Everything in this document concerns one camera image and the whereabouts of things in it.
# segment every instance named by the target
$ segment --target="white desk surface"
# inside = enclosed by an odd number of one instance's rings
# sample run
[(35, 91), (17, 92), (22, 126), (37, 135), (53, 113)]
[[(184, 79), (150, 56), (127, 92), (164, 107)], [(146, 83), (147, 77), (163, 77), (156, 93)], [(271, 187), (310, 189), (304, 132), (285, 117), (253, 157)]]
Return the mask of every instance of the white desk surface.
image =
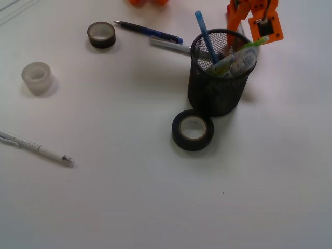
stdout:
[[(190, 57), (119, 27), (112, 49), (88, 42), (92, 23), (122, 20), (191, 45), (195, 11), (225, 27), (227, 4), (38, 0), (1, 24), (0, 129), (77, 162), (0, 144), (1, 248), (332, 248), (330, 1), (280, 1), (285, 39), (261, 48), (238, 107), (195, 153), (171, 139)], [(56, 78), (43, 98), (21, 79), (35, 61)]]

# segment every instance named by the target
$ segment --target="orange robot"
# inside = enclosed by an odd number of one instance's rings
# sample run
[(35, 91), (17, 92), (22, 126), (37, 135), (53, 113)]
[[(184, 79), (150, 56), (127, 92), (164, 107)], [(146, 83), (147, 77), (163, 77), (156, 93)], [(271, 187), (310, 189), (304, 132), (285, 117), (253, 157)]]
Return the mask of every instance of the orange robot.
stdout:
[[(132, 5), (138, 5), (138, 4), (140, 4), (141, 1), (142, 0), (129, 0), (129, 2)], [(168, 2), (168, 0), (157, 0), (157, 3), (160, 4), (160, 5), (165, 5), (167, 2)]]
[[(251, 11), (253, 17), (248, 22), (254, 42), (266, 35), (269, 36), (267, 43), (282, 40), (284, 36), (276, 12), (277, 6), (278, 0), (231, 0), (227, 6), (227, 29), (236, 31), (241, 20), (245, 20)], [(233, 36), (229, 36), (228, 44), (232, 43)]]

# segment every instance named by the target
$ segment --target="black tape roll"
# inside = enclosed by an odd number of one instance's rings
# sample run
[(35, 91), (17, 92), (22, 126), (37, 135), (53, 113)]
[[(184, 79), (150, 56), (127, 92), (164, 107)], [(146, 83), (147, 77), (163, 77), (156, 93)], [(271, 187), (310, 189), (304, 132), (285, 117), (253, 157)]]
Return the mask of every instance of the black tape roll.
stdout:
[[(189, 137), (186, 137), (181, 131), (182, 122), (184, 122), (190, 117), (195, 117), (202, 120), (203, 124), (205, 125), (205, 133), (197, 139), (191, 139)], [(175, 117), (172, 124), (173, 140), (180, 148), (185, 150), (195, 151), (204, 149), (209, 145), (210, 141), (212, 140), (213, 134), (214, 125), (211, 118), (202, 116), (196, 110), (185, 110), (179, 113)]]
[(88, 36), (92, 46), (95, 48), (109, 48), (116, 41), (115, 30), (107, 22), (96, 22), (88, 28)]

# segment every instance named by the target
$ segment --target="white mechanical pencil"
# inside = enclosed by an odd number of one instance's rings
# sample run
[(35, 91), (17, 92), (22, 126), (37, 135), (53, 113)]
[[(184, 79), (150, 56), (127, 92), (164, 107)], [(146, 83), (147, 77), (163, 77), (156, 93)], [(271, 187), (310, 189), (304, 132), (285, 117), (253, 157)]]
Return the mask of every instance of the white mechanical pencil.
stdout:
[(63, 154), (54, 153), (51, 150), (46, 149), (41, 145), (38, 145), (36, 143), (33, 143), (33, 142), (23, 139), (21, 137), (12, 135), (10, 133), (4, 132), (2, 130), (0, 130), (0, 140), (22, 146), (23, 148), (32, 150), (38, 154), (43, 155), (44, 157), (58, 161), (70, 168), (72, 168), (74, 166), (74, 160), (72, 160), (70, 157), (63, 155)]

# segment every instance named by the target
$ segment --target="pen holder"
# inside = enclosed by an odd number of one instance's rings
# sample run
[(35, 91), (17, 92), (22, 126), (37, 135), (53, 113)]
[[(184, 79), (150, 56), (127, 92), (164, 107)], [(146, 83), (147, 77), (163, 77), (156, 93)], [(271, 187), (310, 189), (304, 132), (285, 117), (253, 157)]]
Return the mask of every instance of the pen holder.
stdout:
[[(231, 46), (227, 38), (234, 37)], [(250, 41), (243, 35), (226, 29), (209, 30), (209, 37), (215, 53), (219, 57), (227, 57), (237, 52), (244, 44)], [(191, 69), (188, 86), (188, 98), (195, 110), (210, 117), (220, 117), (231, 112), (238, 104), (249, 74), (255, 68), (235, 78), (221, 78), (207, 73), (212, 66), (212, 59), (206, 59), (205, 41), (199, 35), (191, 45)]]

